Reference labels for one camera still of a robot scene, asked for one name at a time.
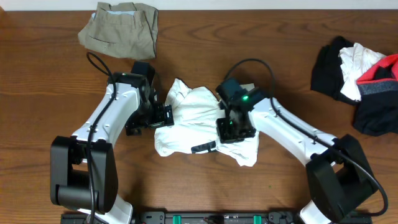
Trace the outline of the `folded khaki shorts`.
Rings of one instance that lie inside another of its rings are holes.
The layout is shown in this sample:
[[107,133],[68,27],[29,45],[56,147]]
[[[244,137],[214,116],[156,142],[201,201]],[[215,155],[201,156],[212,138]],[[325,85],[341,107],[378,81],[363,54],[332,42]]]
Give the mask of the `folded khaki shorts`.
[[88,23],[78,33],[86,49],[115,58],[156,58],[158,9],[133,2],[111,5],[99,2]]

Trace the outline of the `black red garment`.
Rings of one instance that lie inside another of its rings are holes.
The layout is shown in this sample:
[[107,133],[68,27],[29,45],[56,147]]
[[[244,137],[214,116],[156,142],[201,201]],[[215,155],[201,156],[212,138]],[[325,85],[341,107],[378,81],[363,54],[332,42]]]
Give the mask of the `black red garment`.
[[378,61],[356,84],[361,101],[353,127],[370,136],[397,133],[397,55]]

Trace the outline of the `white t-shirt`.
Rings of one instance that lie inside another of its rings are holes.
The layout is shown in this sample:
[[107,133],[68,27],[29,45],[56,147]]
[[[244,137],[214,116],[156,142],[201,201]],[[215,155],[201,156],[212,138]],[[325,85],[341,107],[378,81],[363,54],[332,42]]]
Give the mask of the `white t-shirt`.
[[174,124],[157,128],[155,150],[162,157],[175,152],[207,154],[220,152],[237,161],[240,166],[252,167],[257,162],[259,133],[237,143],[222,143],[216,120],[225,116],[216,96],[206,87],[189,88],[176,78],[167,93],[166,105],[172,107]]

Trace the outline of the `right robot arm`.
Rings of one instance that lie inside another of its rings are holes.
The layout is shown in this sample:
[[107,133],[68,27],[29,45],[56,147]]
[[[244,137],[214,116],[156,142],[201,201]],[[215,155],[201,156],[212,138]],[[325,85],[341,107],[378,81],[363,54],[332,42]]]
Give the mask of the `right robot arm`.
[[257,88],[216,92],[226,110],[217,120],[221,142],[242,142],[264,133],[304,166],[311,201],[299,213],[302,223],[371,222],[373,214],[357,208],[380,185],[356,138],[315,129]]

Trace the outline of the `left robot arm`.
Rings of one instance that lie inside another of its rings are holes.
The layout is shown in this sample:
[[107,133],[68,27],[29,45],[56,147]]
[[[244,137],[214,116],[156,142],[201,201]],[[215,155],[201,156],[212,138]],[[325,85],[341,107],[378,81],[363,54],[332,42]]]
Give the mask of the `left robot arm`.
[[50,200],[88,215],[88,223],[131,223],[133,206],[118,194],[114,147],[121,133],[172,125],[172,110],[157,101],[153,75],[115,73],[84,125],[50,147]]

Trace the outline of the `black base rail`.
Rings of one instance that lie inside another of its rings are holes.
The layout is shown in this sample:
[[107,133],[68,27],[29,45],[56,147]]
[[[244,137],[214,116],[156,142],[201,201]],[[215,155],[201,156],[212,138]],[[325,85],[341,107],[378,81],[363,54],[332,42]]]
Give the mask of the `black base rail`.
[[[67,213],[61,215],[61,224],[83,224],[87,223],[87,215]],[[164,213],[145,212],[133,216],[133,224],[298,224],[304,223],[298,215],[292,212],[270,212],[270,213]],[[354,216],[348,217],[340,223],[349,224],[372,224],[371,217]]]

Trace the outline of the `white patterned garment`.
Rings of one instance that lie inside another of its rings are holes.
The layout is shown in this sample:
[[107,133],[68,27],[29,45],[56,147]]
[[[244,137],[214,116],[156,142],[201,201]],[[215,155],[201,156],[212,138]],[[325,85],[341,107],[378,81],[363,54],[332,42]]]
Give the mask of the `white patterned garment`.
[[359,43],[354,43],[352,47],[342,48],[338,56],[341,59],[340,68],[344,81],[340,93],[355,102],[359,102],[361,101],[361,94],[356,84],[357,79],[386,56],[363,47]]

